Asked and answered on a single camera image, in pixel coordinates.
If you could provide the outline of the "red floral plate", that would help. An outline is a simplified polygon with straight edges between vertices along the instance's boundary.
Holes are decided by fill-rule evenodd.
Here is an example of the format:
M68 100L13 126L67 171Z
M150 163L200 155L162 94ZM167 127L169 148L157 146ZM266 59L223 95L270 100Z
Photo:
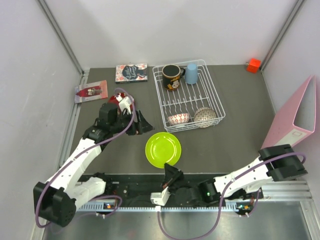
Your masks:
M113 103L113 104L116 104L117 106L119 106L119 103L123 99L125 99L127 101L127 103L130 105L130 108L132 108L132 101L129 98L129 95L126 94L125 92L118 92L118 93L112 95L107 102Z

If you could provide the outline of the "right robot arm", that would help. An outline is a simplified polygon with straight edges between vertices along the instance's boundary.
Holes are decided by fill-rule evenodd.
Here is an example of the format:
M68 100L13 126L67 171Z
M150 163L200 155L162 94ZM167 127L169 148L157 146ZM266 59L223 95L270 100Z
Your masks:
M152 201L165 206L173 196L179 206L209 207L225 199L245 199L267 183L291 181L308 173L304 166L306 157L300 159L301 154L289 144L266 147L258 153L245 167L200 183L189 183L180 169L166 163L163 190L160 198Z

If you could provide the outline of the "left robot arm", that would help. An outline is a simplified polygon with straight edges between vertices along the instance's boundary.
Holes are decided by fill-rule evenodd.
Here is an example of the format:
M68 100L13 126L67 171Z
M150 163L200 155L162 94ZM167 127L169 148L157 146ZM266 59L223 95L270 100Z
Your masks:
M103 174L97 173L85 183L77 185L78 180L91 162L100 155L109 142L122 134L142 135L154 130L140 110L134 107L120 109L115 103L104 103L94 124L80 139L74 152L62 167L45 183L38 182L33 188L35 221L39 219L61 227L67 226L76 211L95 197L109 198L114 191Z

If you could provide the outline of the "beige mesh patterned bowl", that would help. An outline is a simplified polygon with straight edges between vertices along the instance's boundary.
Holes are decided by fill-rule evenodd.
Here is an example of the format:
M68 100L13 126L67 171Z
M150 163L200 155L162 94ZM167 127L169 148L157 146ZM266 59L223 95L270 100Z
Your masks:
M199 128L207 128L214 123L214 119L217 118L216 112L210 107L201 107L195 114L193 121Z

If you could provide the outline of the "white wire dish rack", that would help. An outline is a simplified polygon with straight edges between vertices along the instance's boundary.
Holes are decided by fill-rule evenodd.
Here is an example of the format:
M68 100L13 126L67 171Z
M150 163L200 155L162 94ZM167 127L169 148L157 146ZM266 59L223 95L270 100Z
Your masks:
M178 89L173 91L167 90L163 86L162 68L164 66L157 65L152 68L162 123L164 129L169 133L215 126L226 116L206 62L203 59L197 59L176 63L177 66L184 69L189 64L197 66L197 83L187 84L183 77ZM194 121L196 111L204 107L212 109L215 118ZM177 114L189 114L188 122L170 123L169 117Z

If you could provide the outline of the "green plate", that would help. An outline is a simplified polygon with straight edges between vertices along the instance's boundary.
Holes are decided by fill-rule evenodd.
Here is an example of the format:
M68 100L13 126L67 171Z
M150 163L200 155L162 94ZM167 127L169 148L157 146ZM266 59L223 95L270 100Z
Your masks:
M148 162L159 169L165 164L174 166L181 157L182 146L178 138L168 132L153 134L145 144L145 156Z

